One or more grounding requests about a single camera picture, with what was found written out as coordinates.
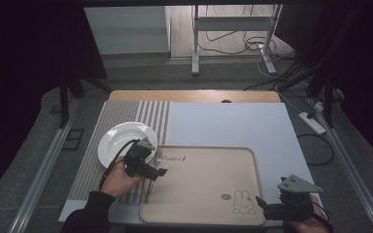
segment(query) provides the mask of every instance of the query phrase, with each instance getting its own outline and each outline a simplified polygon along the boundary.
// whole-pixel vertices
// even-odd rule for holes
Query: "power strip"
[[[307,118],[307,115],[308,114],[304,112],[298,116],[317,134],[320,135],[326,131],[316,120],[314,120],[313,118]]]

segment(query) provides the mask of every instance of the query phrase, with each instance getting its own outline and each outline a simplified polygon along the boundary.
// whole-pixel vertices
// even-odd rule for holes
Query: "black sleeve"
[[[108,211],[115,200],[115,197],[106,193],[91,191],[85,207],[69,215],[60,232],[109,232],[111,224]]]

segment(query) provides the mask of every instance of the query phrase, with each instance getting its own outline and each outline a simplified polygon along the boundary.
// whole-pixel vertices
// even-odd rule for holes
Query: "wooden tray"
[[[145,182],[140,214],[144,221],[261,225],[260,188],[254,153],[246,148],[162,148],[158,167],[168,172],[153,183],[146,203]]]

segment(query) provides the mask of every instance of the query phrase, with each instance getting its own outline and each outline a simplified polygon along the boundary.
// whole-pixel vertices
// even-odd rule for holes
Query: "hand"
[[[105,180],[100,191],[118,198],[126,194],[135,184],[144,179],[145,178],[138,175],[133,178],[128,177],[125,172],[125,165],[123,164],[122,158],[117,158],[112,172]]]
[[[311,195],[311,201],[318,204],[318,198]],[[314,206],[314,213],[326,219],[320,207]],[[304,221],[288,221],[287,224],[292,226],[298,233],[328,233],[325,226],[313,217],[309,217]]]

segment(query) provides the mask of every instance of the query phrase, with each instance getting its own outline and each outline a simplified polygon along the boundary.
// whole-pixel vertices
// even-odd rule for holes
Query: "white plate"
[[[108,168],[111,161],[115,158],[119,150],[129,141],[133,139],[144,139],[148,137],[150,142],[155,147],[146,161],[149,162],[156,152],[158,139],[156,133],[144,123],[126,122],[111,128],[101,139],[98,145],[99,161]],[[128,145],[125,150],[120,153],[120,156],[126,155],[131,145]]]

